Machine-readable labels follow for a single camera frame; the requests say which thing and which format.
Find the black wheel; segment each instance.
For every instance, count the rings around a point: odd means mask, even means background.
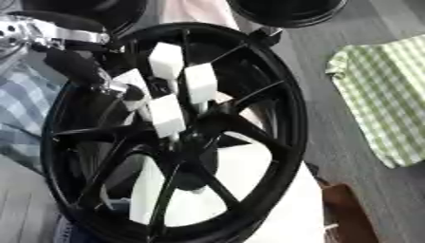
[[[255,23],[270,27],[302,28],[337,14],[347,0],[228,0],[231,7]]]
[[[145,12],[147,0],[23,0],[23,10],[67,13],[96,20],[114,34],[133,26]]]
[[[42,145],[46,179],[61,211],[104,242],[244,241],[285,194],[303,158],[305,103],[293,75],[267,47],[229,28],[162,25],[125,36],[122,42],[129,50],[128,63],[139,68],[156,96],[169,91],[152,77],[147,56],[156,43],[167,42],[183,46],[186,65],[212,62],[219,92],[229,100],[212,102],[206,114],[196,116],[184,96],[180,98],[188,129],[180,135],[178,148],[170,150],[141,118],[124,125],[129,114],[119,100],[68,83],[48,114]],[[113,57],[105,65],[111,73],[130,68]],[[262,120],[263,129],[240,115],[248,107]],[[254,140],[270,153],[265,173],[242,197],[217,179],[217,151],[248,142],[229,132]],[[129,220],[125,210],[104,207],[101,197],[108,179],[127,158],[138,154],[151,157],[165,177],[145,224]],[[188,189],[188,183],[211,189],[224,202],[224,212],[193,224],[166,225],[167,208],[177,190],[194,189]],[[129,197],[127,189],[107,188],[117,198]]]

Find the white foam cube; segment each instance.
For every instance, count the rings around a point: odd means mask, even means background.
[[[114,81],[123,84],[134,85],[143,91],[144,97],[142,100],[136,102],[125,102],[125,106],[129,111],[137,110],[141,106],[152,100],[151,92],[149,91],[149,88],[146,85],[146,82],[144,81],[138,69],[134,68],[127,72],[124,72],[119,76],[115,77]]]
[[[160,138],[170,137],[186,129],[183,113],[175,94],[152,100],[149,103],[149,109],[152,123]]]
[[[186,67],[184,72],[191,103],[204,103],[215,99],[217,78],[210,63]]]
[[[180,46],[158,43],[149,56],[154,76],[164,80],[174,80],[184,67],[183,50]]]

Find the green checkered cloth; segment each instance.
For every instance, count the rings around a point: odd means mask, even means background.
[[[425,161],[425,35],[345,47],[326,73],[386,166]]]

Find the blue plaid fabric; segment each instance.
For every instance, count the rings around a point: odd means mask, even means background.
[[[0,154],[41,171],[43,122],[60,86],[24,63],[0,77]]]

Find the checkered cloth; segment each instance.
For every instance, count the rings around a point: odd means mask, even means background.
[[[18,63],[0,77],[0,154],[41,171],[41,130],[60,87]]]
[[[425,35],[345,47],[326,73],[386,166],[425,160]]]

